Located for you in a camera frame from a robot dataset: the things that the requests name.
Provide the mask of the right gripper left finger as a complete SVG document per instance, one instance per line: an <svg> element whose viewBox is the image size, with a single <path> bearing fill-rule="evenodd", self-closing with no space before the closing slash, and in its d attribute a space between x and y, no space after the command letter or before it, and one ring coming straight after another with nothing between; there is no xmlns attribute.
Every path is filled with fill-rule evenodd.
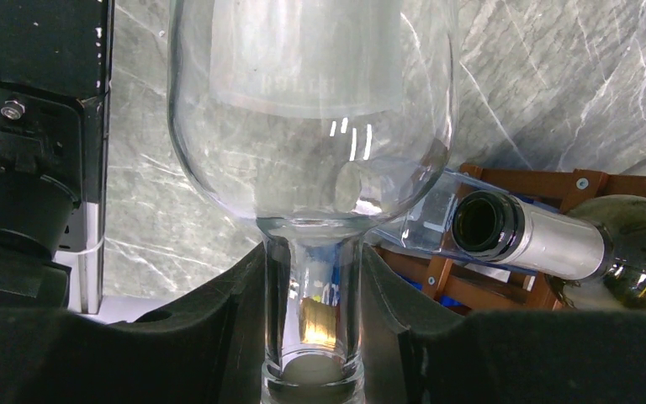
<svg viewBox="0 0 646 404"><path fill-rule="evenodd" d="M134 322L0 309L0 403L257 403L265 253Z"/></svg>

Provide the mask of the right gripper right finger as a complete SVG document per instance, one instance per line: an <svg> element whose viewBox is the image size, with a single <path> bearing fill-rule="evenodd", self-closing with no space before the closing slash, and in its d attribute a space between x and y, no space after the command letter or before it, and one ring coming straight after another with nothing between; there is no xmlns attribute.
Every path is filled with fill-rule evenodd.
<svg viewBox="0 0 646 404"><path fill-rule="evenodd" d="M646 312L460 316L372 248L362 263L369 403L646 403Z"/></svg>

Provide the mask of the clear bottle with cork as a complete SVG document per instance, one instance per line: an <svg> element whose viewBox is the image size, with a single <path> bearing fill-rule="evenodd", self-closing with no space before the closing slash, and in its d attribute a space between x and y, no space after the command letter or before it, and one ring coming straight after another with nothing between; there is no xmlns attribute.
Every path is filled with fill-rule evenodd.
<svg viewBox="0 0 646 404"><path fill-rule="evenodd" d="M262 233L262 399L363 402L363 238L447 165L457 3L174 1L169 29L183 171Z"/></svg>

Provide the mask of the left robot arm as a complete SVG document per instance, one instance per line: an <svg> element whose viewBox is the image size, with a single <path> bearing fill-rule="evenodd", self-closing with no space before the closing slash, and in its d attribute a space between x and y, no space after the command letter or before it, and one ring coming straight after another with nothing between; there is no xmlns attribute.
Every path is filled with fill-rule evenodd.
<svg viewBox="0 0 646 404"><path fill-rule="evenodd" d="M0 307L99 311L114 3L0 1Z"/></svg>

